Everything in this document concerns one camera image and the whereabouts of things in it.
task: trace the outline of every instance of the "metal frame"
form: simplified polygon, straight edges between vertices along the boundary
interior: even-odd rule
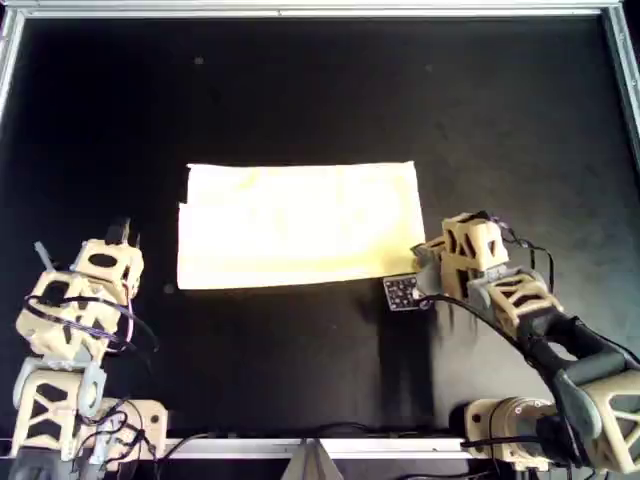
[[[167,439],[167,451],[180,439]],[[291,458],[303,439],[204,438],[185,443],[172,459],[265,460]],[[472,458],[461,438],[325,438],[322,445],[334,460]]]
[[[27,20],[56,18],[504,17],[602,15],[640,168],[640,76],[619,0],[5,0],[0,121]],[[168,447],[179,440],[169,439]],[[334,459],[468,459],[460,438],[323,439]],[[198,439],[172,458],[291,458],[300,439]]]

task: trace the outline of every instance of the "fabric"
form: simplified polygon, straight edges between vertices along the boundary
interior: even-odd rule
[[[190,169],[180,206],[181,289],[406,273],[409,249],[424,241],[413,162]]]

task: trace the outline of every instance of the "black cable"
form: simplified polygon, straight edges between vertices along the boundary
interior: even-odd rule
[[[478,212],[476,215],[481,218],[486,218],[487,220],[494,222],[495,224],[498,225],[498,227],[500,227],[501,230],[507,232],[511,236],[511,238],[502,237],[502,240],[505,243],[508,243],[511,245],[517,245],[521,248],[528,248],[532,270],[535,270],[536,268],[535,252],[543,252],[547,254],[547,259],[549,262],[549,292],[553,293],[553,290],[555,288],[555,262],[553,260],[553,255],[551,255],[551,252],[546,248],[540,247],[538,245],[534,245],[533,243],[531,243],[529,240],[525,238],[519,237],[516,234],[515,230],[507,222],[500,220],[500,218],[498,217],[489,215],[486,212]]]
[[[459,475],[441,475],[439,473],[410,473],[400,477],[396,477],[395,480],[466,480],[472,478],[483,477],[484,475],[490,475],[493,472],[479,472],[479,473],[461,473]]]
[[[487,445],[504,445],[506,443],[540,443],[540,441],[538,437],[533,435],[516,435],[514,437],[485,438],[482,440],[462,442],[460,446],[462,448],[473,448]]]
[[[131,348],[131,349],[135,349],[135,345],[133,345],[130,342],[127,342],[126,340],[118,337],[117,335],[113,335],[109,332],[105,332],[104,330],[100,330],[98,328],[93,328],[93,327],[89,327],[87,325],[82,325],[80,323],[71,321],[71,320],[67,320],[65,318],[61,318],[58,317],[57,315],[53,315],[51,313],[47,313],[47,312],[43,312],[42,310],[40,310],[39,308],[35,307],[31,301],[32,300],[36,300],[40,303],[44,303],[44,304],[48,304],[45,303],[46,300],[43,299],[43,297],[39,296],[39,295],[29,295],[27,297],[25,297],[24,299],[24,304],[23,304],[23,308],[28,311],[29,313],[31,313],[32,315],[35,315],[36,317],[42,319],[42,320],[47,320],[49,322],[53,322],[53,323],[57,323],[59,325],[65,325],[68,326],[70,328],[73,328],[75,330],[80,330],[84,333],[88,333],[89,335],[92,335],[94,337],[99,337],[99,338],[106,338],[108,339],[110,342],[114,342],[117,344],[126,344],[127,348]]]
[[[76,451],[75,456],[71,460],[71,471],[72,472],[76,471],[76,468],[75,468],[76,460],[82,454],[82,450],[84,449],[85,445],[87,444],[87,442],[89,440],[91,440],[92,438],[96,438],[96,437],[98,437],[100,435],[115,435],[115,434],[119,433],[120,431],[122,431],[122,429],[125,428],[125,426],[127,425],[128,421],[129,421],[129,416],[127,415],[127,412],[123,412],[122,410],[119,410],[119,411],[114,412],[111,415],[109,415],[109,418],[110,417],[114,417],[117,414],[122,414],[122,416],[123,416],[122,422],[120,422],[120,426],[118,426],[117,428],[114,428],[113,430],[97,430],[97,431],[93,432],[91,435],[87,435],[85,437],[85,439],[82,440],[82,442],[80,443],[80,446],[78,447],[78,450]]]
[[[169,461],[169,459],[174,453],[180,450],[185,444],[189,443],[191,440],[196,440],[198,438],[209,438],[211,435],[212,433],[210,432],[191,435],[190,437],[183,438],[178,443],[176,443],[173,447],[171,447],[169,451],[165,453],[162,456],[162,458],[158,460],[158,463],[157,463],[158,467],[156,469],[156,480],[160,480],[160,477],[162,476],[162,470],[164,469],[165,464]]]
[[[526,354],[522,350],[520,345],[518,345],[518,343],[513,338],[511,338],[509,335],[504,333],[497,325],[495,325],[488,317],[485,316],[484,313],[482,313],[477,308],[469,305],[468,303],[466,303],[466,302],[464,302],[462,300],[458,300],[457,298],[450,297],[448,295],[444,295],[444,294],[441,294],[441,293],[437,293],[437,294],[434,294],[434,295],[427,295],[426,297],[422,297],[420,299],[420,308],[429,308],[431,306],[431,302],[446,302],[446,303],[450,303],[452,305],[456,305],[456,306],[458,306],[460,308],[463,308],[466,311],[472,313],[480,321],[482,321],[483,323],[488,325],[494,332],[496,332],[498,335],[500,335],[504,340],[509,342],[509,344],[513,348],[515,348],[518,352],[520,352],[522,354],[522,356],[526,357]]]
[[[74,303],[74,302],[82,302],[82,303],[101,303],[103,305],[107,305],[115,310],[117,310],[121,315],[125,315],[126,317],[130,318],[131,320],[133,320],[133,322],[140,326],[142,329],[144,329],[144,331],[147,333],[147,335],[151,338],[152,342],[153,342],[153,351],[157,352],[158,349],[160,348],[160,342],[158,341],[158,337],[156,336],[156,334],[153,332],[153,330],[151,329],[151,327],[149,327],[149,325],[147,325],[145,322],[143,322],[142,320],[140,320],[140,318],[138,318],[133,312],[129,311],[128,307],[125,307],[123,305],[120,305],[118,303],[115,302],[111,302],[109,300],[100,298],[100,297],[85,297],[83,295],[80,296],[75,296],[75,297],[67,297],[67,298],[63,298],[61,301],[57,301],[57,302],[52,302],[51,300],[44,298],[41,295],[29,295],[27,297],[25,297],[24,299],[24,305],[25,308],[30,312],[33,313],[34,315],[38,316],[39,318],[42,318],[44,320],[49,320],[49,321],[53,321],[55,323],[62,323],[63,325],[68,325],[71,328],[75,328],[77,330],[82,330],[85,333],[89,333],[90,335],[93,336],[97,336],[97,337],[101,337],[101,338],[108,338],[109,341],[117,343],[117,344],[124,344],[127,348],[131,348],[133,347],[135,349],[135,346],[131,343],[131,342],[127,342],[126,340],[116,336],[116,335],[112,335],[108,332],[105,332],[103,330],[97,329],[97,328],[92,328],[92,327],[88,327],[86,325],[81,325],[78,324],[76,322],[71,322],[69,320],[66,320],[64,318],[60,318],[56,315],[51,315],[49,313],[43,312],[42,310],[39,310],[38,308],[36,308],[35,306],[32,305],[31,300],[36,300],[38,303],[41,303],[42,305],[47,305],[47,306],[51,306],[51,307],[61,307],[62,305],[67,305],[69,303]]]
[[[135,323],[137,326],[141,327],[147,333],[147,335],[149,336],[149,338],[153,342],[153,351],[154,352],[157,352],[160,349],[160,341],[158,340],[158,337],[153,332],[151,327],[149,325],[147,325],[145,322],[143,322],[140,318],[138,318],[138,316],[136,314],[131,312],[129,310],[128,306],[120,305],[119,303],[115,303],[115,302],[112,302],[110,300],[106,300],[106,299],[100,298],[100,297],[85,297],[83,295],[80,295],[80,296],[77,296],[77,297],[65,298],[65,299],[63,299],[62,302],[60,302],[60,305],[65,305],[67,303],[72,303],[72,302],[102,303],[104,305],[107,305],[107,306],[117,310],[118,312],[120,312],[121,315],[124,315],[127,318],[130,318],[131,320],[133,320],[133,323]]]

